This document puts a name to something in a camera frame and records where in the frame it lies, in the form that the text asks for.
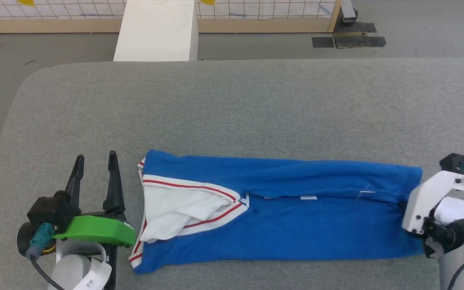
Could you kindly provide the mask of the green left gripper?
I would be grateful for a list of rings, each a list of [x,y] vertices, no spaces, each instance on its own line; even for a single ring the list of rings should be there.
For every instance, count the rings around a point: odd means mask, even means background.
[[[69,194],[71,206],[79,206],[80,185],[84,175],[85,159],[78,155],[70,173],[66,185],[66,193]],[[103,202],[103,210],[117,215],[81,215],[76,216],[64,233],[55,233],[52,242],[97,242],[118,247],[130,247],[135,242],[135,230],[126,221],[123,212],[126,210],[123,196],[121,172],[118,165],[116,151],[109,152],[108,160],[109,182],[106,199]],[[24,256],[28,249],[29,241],[38,229],[30,222],[21,225],[17,233],[17,248],[20,255]]]

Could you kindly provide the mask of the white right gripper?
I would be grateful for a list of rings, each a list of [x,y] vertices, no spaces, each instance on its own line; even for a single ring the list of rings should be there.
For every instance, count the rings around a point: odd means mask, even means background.
[[[464,191],[464,175],[440,171],[412,191],[402,228],[410,233],[424,234],[426,218],[440,225],[464,219],[464,200],[448,197],[452,190]]]

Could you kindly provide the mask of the blue white red-striped garment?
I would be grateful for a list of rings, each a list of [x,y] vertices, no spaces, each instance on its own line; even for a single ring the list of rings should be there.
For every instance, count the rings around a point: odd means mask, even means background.
[[[138,164],[137,274],[220,260],[394,259],[422,253],[401,227],[420,167],[351,160],[175,156]]]

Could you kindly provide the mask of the white rectangular box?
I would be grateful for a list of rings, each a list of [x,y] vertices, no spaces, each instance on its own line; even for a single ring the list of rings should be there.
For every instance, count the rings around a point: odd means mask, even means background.
[[[194,0],[128,0],[114,61],[196,61]]]

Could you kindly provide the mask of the large black floor mat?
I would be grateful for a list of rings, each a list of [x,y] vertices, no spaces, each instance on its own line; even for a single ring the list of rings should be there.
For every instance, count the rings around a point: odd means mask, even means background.
[[[387,44],[385,37],[369,35],[335,35],[333,41],[337,48],[382,48]]]

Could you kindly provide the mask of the black floor mat under foot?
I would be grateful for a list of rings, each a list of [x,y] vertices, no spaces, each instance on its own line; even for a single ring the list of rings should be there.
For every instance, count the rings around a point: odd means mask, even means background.
[[[374,23],[338,23],[333,33],[377,33]]]

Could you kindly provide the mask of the grey metal screen foot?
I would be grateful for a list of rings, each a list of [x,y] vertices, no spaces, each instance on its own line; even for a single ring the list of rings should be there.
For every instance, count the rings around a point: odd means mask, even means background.
[[[354,7],[352,0],[341,0],[340,20],[342,23],[355,23],[358,18],[358,11]]]

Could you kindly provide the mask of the lemon print grid cloth screen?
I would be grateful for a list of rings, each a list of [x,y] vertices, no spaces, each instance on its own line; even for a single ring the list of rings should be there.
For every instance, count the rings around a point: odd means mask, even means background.
[[[0,0],[0,20],[120,19],[128,0]],[[200,19],[326,19],[341,0],[193,0]]]

